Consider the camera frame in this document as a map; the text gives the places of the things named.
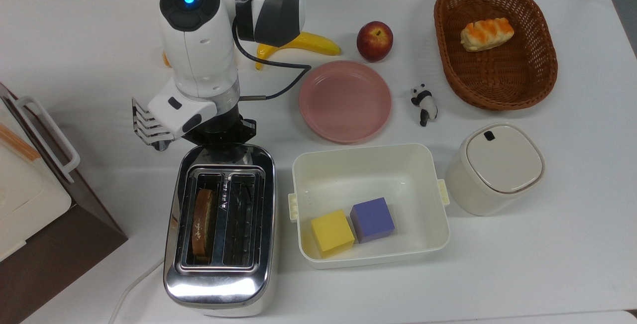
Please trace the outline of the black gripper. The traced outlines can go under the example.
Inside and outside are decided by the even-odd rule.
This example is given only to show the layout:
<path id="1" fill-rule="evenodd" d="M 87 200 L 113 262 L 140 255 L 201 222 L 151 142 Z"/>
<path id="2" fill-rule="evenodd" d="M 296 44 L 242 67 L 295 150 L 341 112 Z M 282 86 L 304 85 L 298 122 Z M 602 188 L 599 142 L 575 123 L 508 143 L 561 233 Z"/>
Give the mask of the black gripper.
<path id="1" fill-rule="evenodd" d="M 244 118 L 238 110 L 230 110 L 201 122 L 185 134 L 185 139 L 196 145 L 243 144 L 257 133 L 256 121 Z"/>

